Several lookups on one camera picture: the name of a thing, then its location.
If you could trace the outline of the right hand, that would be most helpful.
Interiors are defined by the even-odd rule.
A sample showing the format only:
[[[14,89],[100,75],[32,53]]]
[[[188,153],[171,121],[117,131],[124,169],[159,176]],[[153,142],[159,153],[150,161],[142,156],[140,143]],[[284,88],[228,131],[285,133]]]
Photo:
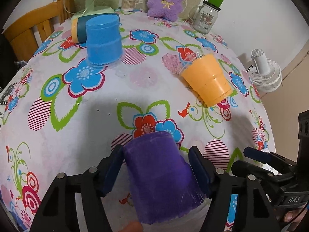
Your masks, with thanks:
[[[284,222],[285,223],[292,223],[292,224],[298,224],[301,222],[305,214],[307,213],[308,209],[305,208],[304,210],[296,209],[292,211],[288,211],[284,216]]]

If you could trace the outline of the left hand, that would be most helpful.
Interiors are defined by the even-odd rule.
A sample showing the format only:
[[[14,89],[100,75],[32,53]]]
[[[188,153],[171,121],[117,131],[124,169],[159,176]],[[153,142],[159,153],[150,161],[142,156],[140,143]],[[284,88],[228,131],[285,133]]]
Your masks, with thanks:
[[[143,232],[143,226],[138,221],[131,222],[119,232]]]

